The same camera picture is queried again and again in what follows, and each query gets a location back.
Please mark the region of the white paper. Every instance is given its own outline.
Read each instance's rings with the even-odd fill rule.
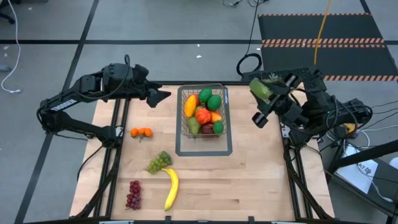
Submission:
[[[356,154],[357,151],[353,146],[348,146],[346,148],[346,153],[343,154],[343,157],[350,156],[352,154]],[[364,193],[369,192],[369,188],[372,184],[373,176],[376,173],[377,162],[373,160],[368,160],[364,162],[360,162],[358,166],[356,164],[339,168],[336,173],[344,178],[351,185],[355,186],[357,189],[361,190]]]

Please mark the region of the yellow banana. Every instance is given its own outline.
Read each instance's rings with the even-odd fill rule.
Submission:
[[[169,174],[170,178],[172,179],[172,188],[170,189],[169,196],[167,196],[166,203],[164,204],[164,210],[169,210],[177,196],[178,192],[178,176],[177,173],[173,169],[165,169],[162,168],[162,171]]]

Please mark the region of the grapes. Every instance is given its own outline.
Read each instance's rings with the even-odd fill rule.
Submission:
[[[148,167],[147,170],[152,171],[154,169],[153,167]],[[126,204],[127,209],[130,208],[133,210],[141,209],[141,196],[140,196],[141,187],[139,185],[140,182],[138,180],[130,182],[129,186],[130,194],[127,195],[127,204]]]
[[[156,155],[155,159],[150,161],[146,170],[151,174],[155,174],[157,171],[161,170],[161,168],[169,165],[172,165],[172,158],[167,152],[162,151]]]

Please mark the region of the black floor mat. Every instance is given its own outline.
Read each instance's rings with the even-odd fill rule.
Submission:
[[[301,15],[306,16],[259,15],[262,39],[317,38],[323,15]],[[370,14],[330,14],[326,18],[322,38],[382,38],[382,36]]]
[[[388,80],[397,70],[385,45],[319,48],[317,67],[326,80]],[[264,70],[278,71],[313,65],[313,47],[262,47]]]

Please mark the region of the floor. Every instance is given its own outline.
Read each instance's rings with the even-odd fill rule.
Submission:
[[[24,1],[15,5],[19,39],[56,40],[53,44],[22,45],[19,66],[5,85],[22,93],[0,91],[0,217],[1,223],[14,223],[45,134],[35,117],[41,100],[57,94],[65,83],[79,39],[94,0]],[[385,40],[398,40],[398,3],[394,0],[366,1]],[[322,13],[327,0],[270,0],[258,13]],[[9,7],[2,12],[11,15]],[[359,0],[334,0],[331,12],[364,12]],[[190,44],[163,41],[163,44],[86,44],[81,51],[72,83],[80,76],[100,70],[110,62],[122,62],[129,54],[132,63],[150,71],[150,80],[239,80],[235,66],[246,44],[203,44],[203,40],[247,40],[254,8],[246,1],[237,8],[222,0],[99,0],[87,40],[191,40]],[[257,21],[253,39],[260,39]],[[0,41],[14,39],[15,26],[0,19]],[[250,52],[259,46],[252,45]],[[388,46],[398,60],[398,45]],[[0,64],[14,65],[17,47],[0,44]],[[243,70],[256,62],[247,61]],[[328,91],[341,101],[359,98],[369,106],[396,100],[396,82],[326,82]],[[386,111],[394,105],[380,108]],[[93,118],[95,104],[80,104],[68,110],[83,121]],[[386,114],[378,114],[378,120]],[[380,122],[375,128],[398,123],[398,116]],[[395,129],[371,132],[372,144],[397,139]],[[358,144],[365,144],[363,136]],[[86,142],[54,137],[50,144],[25,222],[67,218],[76,187],[76,173]],[[324,153],[328,165],[333,150]],[[395,156],[382,159],[389,162]],[[336,216],[342,220],[384,223],[386,216],[333,182],[329,184]]]

